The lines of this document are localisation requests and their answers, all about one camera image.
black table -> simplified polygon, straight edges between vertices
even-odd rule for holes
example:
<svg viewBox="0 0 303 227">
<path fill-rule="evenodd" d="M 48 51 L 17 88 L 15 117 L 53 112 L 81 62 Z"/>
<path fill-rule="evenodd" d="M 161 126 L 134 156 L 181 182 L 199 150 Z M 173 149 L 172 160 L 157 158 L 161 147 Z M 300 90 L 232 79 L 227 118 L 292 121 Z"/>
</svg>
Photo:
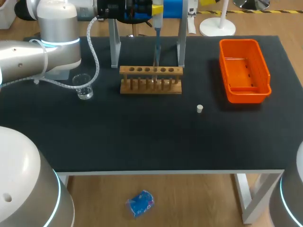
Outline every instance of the black table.
<svg viewBox="0 0 303 227">
<path fill-rule="evenodd" d="M 0 125 L 28 136 L 58 172 L 285 169 L 303 140 L 302 86 L 278 37 L 245 38 L 259 42 L 271 74 L 272 94 L 260 105 L 228 103 L 219 37 L 187 38 L 183 94 L 166 96 L 120 95 L 109 39 L 93 38 L 102 69 L 91 100 L 45 82 L 16 83 L 0 93 Z M 177 66 L 176 40 L 162 38 L 161 66 Z M 120 65 L 152 65 L 153 37 L 121 41 Z M 86 38 L 81 51 L 71 75 L 94 75 Z"/>
</svg>

metal frame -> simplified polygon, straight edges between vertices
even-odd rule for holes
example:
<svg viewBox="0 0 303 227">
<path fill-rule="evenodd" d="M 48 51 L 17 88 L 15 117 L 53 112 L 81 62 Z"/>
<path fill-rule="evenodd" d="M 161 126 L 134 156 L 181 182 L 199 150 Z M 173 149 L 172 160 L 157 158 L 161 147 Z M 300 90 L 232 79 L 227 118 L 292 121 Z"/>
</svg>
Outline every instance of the metal frame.
<svg viewBox="0 0 303 227">
<path fill-rule="evenodd" d="M 187 12 L 188 12 L 188 0 L 183 0 L 182 19 L 180 20 L 180 24 L 179 24 L 178 41 L 177 41 L 178 66 L 180 67 L 184 67 L 184 60 L 185 60 Z M 109 19 L 108 27 L 109 27 L 109 42 L 110 42 L 110 55 L 112 61 L 112 68 L 118 68 L 121 42 L 119 37 L 117 20 Z"/>
<path fill-rule="evenodd" d="M 121 41 L 116 19 L 108 20 L 109 28 L 109 43 L 110 43 L 110 56 L 112 60 L 112 68 L 118 68 Z"/>
<path fill-rule="evenodd" d="M 270 195 L 284 170 L 153 170 L 153 171 L 96 171 L 58 173 L 67 186 L 69 176 L 79 175 L 163 175 L 163 174 L 234 174 L 242 208 L 244 224 L 252 224 L 268 206 Z M 260 174 L 252 194 L 246 174 Z"/>
<path fill-rule="evenodd" d="M 187 15 L 188 15 L 188 0 L 183 0 L 182 19 L 179 24 L 179 33 L 177 41 L 178 66 L 184 68 L 185 47 L 187 35 Z"/>
</svg>

orange tray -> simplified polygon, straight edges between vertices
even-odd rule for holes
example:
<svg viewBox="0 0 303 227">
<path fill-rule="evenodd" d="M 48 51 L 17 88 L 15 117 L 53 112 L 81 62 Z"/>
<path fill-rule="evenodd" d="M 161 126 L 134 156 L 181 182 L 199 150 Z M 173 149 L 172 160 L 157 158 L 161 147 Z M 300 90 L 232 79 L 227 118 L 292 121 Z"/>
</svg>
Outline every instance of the orange tray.
<svg viewBox="0 0 303 227">
<path fill-rule="evenodd" d="M 220 67 L 231 103 L 262 103 L 271 94 L 270 74 L 256 40 L 222 39 Z"/>
</svg>

white bottle cap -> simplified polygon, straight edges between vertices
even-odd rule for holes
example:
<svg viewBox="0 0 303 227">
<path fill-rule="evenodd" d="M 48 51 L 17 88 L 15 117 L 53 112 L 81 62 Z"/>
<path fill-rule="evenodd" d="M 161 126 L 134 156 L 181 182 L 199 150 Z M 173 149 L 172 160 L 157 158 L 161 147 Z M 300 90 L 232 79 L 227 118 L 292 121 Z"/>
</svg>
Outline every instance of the white bottle cap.
<svg viewBox="0 0 303 227">
<path fill-rule="evenodd" d="M 197 105 L 197 113 L 200 114 L 203 110 L 203 106 L 202 105 Z"/>
</svg>

white pole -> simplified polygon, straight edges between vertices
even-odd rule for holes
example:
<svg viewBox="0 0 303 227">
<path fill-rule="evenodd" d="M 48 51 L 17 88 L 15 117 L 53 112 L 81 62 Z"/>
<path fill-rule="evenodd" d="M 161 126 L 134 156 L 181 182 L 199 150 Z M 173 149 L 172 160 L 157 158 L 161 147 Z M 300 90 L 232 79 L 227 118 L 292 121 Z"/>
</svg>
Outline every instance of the white pole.
<svg viewBox="0 0 303 227">
<path fill-rule="evenodd" d="M 228 0 L 224 0 L 223 2 L 223 9 L 222 9 L 222 14 L 221 14 L 221 20 L 220 20 L 220 25 L 219 28 L 222 29 L 225 23 L 225 17 L 226 17 L 226 12 L 227 12 L 227 6 L 228 6 Z"/>
</svg>

